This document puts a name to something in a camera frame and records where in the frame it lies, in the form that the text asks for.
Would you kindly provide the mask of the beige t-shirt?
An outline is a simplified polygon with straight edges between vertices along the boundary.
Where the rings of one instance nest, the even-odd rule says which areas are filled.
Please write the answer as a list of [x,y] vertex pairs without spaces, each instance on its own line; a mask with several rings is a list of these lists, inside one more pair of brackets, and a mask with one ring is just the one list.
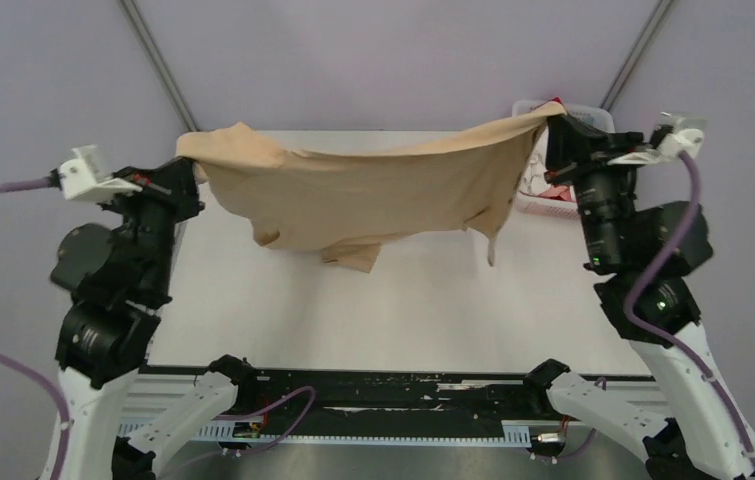
[[371,153],[289,149],[239,123],[182,135],[180,157],[254,242],[369,272],[386,243],[474,230],[495,243],[555,101],[425,143]]

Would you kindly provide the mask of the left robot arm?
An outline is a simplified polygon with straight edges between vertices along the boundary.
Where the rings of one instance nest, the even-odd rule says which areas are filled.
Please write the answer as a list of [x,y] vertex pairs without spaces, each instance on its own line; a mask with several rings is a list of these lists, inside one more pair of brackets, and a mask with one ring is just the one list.
[[67,199],[95,203],[121,223],[79,226],[57,251],[50,279],[70,295],[71,307],[55,354],[64,405],[42,475],[154,479],[215,416],[248,413],[259,399],[255,369],[225,355],[152,422],[127,435],[119,431],[160,309],[171,299],[177,227],[204,207],[194,163],[178,157],[154,169],[109,172],[77,151],[52,179]]

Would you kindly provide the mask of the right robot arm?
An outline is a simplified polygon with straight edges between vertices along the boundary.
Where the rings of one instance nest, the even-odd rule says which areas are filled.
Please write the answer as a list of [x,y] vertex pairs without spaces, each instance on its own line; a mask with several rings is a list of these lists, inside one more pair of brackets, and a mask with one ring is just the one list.
[[[713,255],[695,165],[702,122],[666,114],[645,137],[562,114],[548,120],[547,132],[545,178],[574,191],[601,308],[648,367],[669,414],[616,399],[554,359],[525,377],[526,408],[583,422],[654,479],[755,479],[755,431],[726,386],[685,281]],[[638,210],[638,170],[677,160],[690,176],[689,199]]]

